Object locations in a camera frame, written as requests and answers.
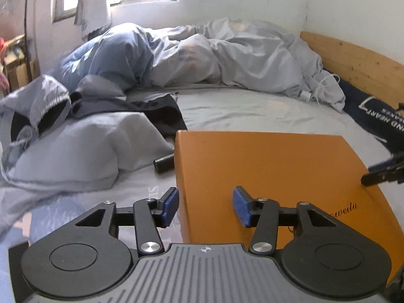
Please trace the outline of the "wooden headboard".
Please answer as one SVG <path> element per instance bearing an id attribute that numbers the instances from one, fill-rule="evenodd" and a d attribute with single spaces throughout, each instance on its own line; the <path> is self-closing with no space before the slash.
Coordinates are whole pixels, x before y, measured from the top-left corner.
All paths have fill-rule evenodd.
<path id="1" fill-rule="evenodd" d="M 323 66 L 356 88 L 393 108 L 403 102 L 403 65 L 367 48 L 311 32 L 301 39 L 322 58 Z"/>

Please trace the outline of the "black garment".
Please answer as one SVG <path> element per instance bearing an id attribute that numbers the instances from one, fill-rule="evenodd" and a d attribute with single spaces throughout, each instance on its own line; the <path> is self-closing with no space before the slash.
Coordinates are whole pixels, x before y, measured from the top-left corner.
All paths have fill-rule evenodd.
<path id="1" fill-rule="evenodd" d="M 126 101 L 112 97 L 90 97 L 74 92 L 70 95 L 70 117 L 82 119 L 95 114 L 116 112 L 143 113 L 164 138 L 175 137 L 177 131 L 187 130 L 175 99 L 167 94 L 148 101 Z"/>

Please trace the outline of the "light blue bed sheet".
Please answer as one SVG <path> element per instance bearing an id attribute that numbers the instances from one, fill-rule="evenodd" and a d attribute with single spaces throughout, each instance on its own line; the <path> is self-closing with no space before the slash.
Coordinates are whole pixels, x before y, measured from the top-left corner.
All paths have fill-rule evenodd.
<path id="1" fill-rule="evenodd" d="M 349 115 L 315 102 L 229 88 L 181 90 L 175 98 L 191 130 L 340 135 L 366 166 L 390 156 Z M 1 183 L 1 301 L 14 301 L 10 246 L 35 242 L 105 200 L 126 207 L 142 198 L 159 197 L 174 184 L 173 172 L 159 175 L 152 166 L 122 172 L 112 188 L 98 192 L 43 196 Z"/>

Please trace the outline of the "grey jacket with hood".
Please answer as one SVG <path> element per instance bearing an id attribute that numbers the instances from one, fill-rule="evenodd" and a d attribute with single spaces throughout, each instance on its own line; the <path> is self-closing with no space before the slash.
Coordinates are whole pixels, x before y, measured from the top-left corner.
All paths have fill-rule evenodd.
<path id="1" fill-rule="evenodd" d="M 25 126 L 32 127 L 38 135 L 39 124 L 47 113 L 51 114 L 51 124 L 46 129 L 61 124 L 72 107 L 70 96 L 74 93 L 79 97 L 125 99 L 118 84 L 99 75 L 86 75 L 72 84 L 43 74 L 1 99 L 2 149 L 6 150 Z"/>

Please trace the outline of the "grey blue duvet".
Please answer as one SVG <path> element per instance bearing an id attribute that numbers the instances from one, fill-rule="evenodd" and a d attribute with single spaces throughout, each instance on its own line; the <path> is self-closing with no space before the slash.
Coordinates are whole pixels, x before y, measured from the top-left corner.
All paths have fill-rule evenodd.
<path id="1" fill-rule="evenodd" d="M 229 18 L 160 30 L 116 25 L 77 47 L 50 73 L 72 84 L 99 75 L 124 91 L 212 84 L 292 98 L 313 92 L 331 74 L 305 41 L 278 25 Z M 320 103 L 342 111 L 342 89 L 333 78 L 326 84 Z"/>

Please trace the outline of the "brown cardboard boxes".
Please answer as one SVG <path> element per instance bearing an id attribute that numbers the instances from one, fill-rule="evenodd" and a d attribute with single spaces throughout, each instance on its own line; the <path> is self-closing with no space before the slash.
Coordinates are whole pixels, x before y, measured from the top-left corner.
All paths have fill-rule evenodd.
<path id="1" fill-rule="evenodd" d="M 4 43 L 1 56 L 4 57 L 2 71 L 9 82 L 7 92 L 15 91 L 29 84 L 40 74 L 38 61 L 30 57 L 26 47 L 25 43 L 28 42 L 25 35 L 22 34 Z"/>

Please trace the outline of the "grey hanging curtain cloth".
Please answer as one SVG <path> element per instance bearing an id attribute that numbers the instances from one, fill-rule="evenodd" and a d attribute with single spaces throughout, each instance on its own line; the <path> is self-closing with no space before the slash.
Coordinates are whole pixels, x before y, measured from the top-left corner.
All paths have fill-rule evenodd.
<path id="1" fill-rule="evenodd" d="M 74 24 L 85 42 L 106 32 L 112 26 L 108 0 L 78 0 Z"/>

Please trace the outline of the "black clothes rail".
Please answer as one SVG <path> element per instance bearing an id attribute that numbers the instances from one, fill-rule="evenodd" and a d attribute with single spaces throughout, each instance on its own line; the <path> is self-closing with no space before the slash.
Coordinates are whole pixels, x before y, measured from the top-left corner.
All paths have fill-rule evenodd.
<path id="1" fill-rule="evenodd" d="M 32 77 L 32 71 L 31 71 L 31 66 L 30 66 L 30 50 L 29 50 L 29 43 L 28 43 L 28 37 L 27 37 L 27 14 L 28 14 L 28 4 L 29 4 L 29 0 L 25 0 L 24 2 L 24 16 L 23 16 L 23 43 L 24 43 L 24 48 L 25 48 L 25 65 L 26 65 L 26 69 L 27 69 L 27 77 L 28 77 L 28 81 L 32 81 L 33 77 Z"/>

